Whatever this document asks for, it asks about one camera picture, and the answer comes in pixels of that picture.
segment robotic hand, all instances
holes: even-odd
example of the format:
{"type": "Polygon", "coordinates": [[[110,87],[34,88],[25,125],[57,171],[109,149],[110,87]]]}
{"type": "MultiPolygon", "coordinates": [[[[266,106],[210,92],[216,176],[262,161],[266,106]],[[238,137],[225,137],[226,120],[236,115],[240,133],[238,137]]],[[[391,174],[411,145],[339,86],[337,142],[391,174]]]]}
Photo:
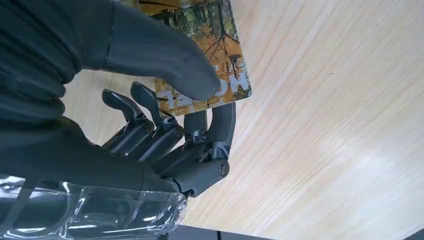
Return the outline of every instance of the robotic hand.
{"type": "Polygon", "coordinates": [[[102,147],[62,116],[81,69],[155,76],[195,100],[220,81],[190,39],[108,0],[0,1],[0,238],[138,239],[174,230],[186,198],[229,172],[235,104],[162,118],[155,93],[102,98],[127,124],[102,147]],[[185,144],[171,151],[185,136],[185,144]]]}

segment card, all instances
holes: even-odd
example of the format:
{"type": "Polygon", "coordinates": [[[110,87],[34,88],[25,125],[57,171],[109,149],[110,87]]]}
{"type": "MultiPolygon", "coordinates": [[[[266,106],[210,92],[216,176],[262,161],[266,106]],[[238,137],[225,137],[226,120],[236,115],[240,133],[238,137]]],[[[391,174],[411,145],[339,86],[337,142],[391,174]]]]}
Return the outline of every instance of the card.
{"type": "Polygon", "coordinates": [[[164,117],[186,115],[252,95],[230,0],[125,0],[124,3],[193,39],[220,78],[220,91],[208,101],[192,100],[157,78],[154,86],[164,117]]]}

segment wood grain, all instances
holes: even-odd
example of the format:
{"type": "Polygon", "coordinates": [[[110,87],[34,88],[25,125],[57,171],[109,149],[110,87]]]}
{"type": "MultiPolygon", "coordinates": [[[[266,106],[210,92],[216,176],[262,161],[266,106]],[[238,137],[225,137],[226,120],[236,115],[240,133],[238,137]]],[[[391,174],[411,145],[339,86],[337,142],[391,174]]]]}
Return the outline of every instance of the wood grain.
{"type": "MultiPolygon", "coordinates": [[[[424,1],[232,2],[253,97],[237,104],[230,175],[184,223],[272,239],[423,228],[424,1]]],[[[105,142],[124,119],[101,90],[134,79],[83,71],[66,115],[105,142]]]]}

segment black glove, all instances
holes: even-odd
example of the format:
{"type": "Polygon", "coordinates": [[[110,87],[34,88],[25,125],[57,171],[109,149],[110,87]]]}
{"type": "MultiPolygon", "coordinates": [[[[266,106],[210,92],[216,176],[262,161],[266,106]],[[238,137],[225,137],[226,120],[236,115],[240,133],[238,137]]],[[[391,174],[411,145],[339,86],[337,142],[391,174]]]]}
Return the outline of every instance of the black glove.
{"type": "Polygon", "coordinates": [[[138,162],[89,143],[59,98],[81,69],[155,76],[196,100],[220,81],[189,38],[108,0],[0,1],[0,174],[173,192],[138,162]]]}

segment glove finger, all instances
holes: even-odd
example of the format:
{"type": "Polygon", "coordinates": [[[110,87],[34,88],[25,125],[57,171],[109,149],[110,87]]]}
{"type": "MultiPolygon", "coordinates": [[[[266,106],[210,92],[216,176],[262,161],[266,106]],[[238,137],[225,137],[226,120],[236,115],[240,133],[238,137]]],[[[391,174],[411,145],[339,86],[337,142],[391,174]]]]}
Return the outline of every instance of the glove finger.
{"type": "Polygon", "coordinates": [[[162,78],[183,95],[199,101],[208,100],[220,88],[217,74],[191,39],[118,3],[103,68],[162,78]]]}

